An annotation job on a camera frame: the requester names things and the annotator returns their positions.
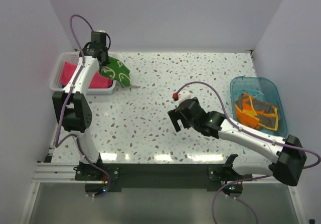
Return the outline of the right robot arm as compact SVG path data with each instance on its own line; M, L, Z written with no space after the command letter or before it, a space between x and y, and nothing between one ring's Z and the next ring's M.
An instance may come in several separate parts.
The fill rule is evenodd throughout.
M203 136L230 141L248 148L268 160L267 164L230 163L223 168L224 176L235 180L240 175L261 174L273 176L288 186L297 186L302 174L306 154L298 137L286 138L268 135L251 129L217 111L206 112L197 98L181 101L177 108L168 111L177 132L193 128Z

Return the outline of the yellow green patterned towel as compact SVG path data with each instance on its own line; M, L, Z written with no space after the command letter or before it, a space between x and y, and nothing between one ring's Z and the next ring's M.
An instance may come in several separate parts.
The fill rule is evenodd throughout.
M109 63L99 68L99 74L117 81L122 87L140 88L140 86L131 83L130 70L117 58L109 56Z

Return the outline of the orange grey patterned towel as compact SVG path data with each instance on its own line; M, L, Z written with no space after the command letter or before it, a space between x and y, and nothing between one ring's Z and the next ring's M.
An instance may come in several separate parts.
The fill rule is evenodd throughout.
M235 101L234 107L239 123L256 130L278 130L278 109L271 103L243 93Z

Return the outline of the pink towel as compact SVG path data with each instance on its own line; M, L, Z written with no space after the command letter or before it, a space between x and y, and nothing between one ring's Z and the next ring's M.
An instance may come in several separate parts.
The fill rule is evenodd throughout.
M77 65L72 64L70 62L65 62L62 74L61 74L61 84L63 87L67 85L67 83L70 81L73 73L75 72L77 68ZM89 88L110 88L113 84L113 80L105 78L99 74L99 72L96 72Z

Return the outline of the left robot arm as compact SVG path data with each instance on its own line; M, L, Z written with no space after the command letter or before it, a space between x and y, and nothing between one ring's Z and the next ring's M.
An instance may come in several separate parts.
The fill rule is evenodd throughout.
M55 147L59 147L66 137L60 139L60 130L68 132L79 152L79 164L75 167L76 180L108 181L99 151L90 133L92 111L86 100L89 85L101 66L109 64L108 50L110 36L104 31L91 32L90 42L80 50L79 61L66 86L52 95L58 122Z

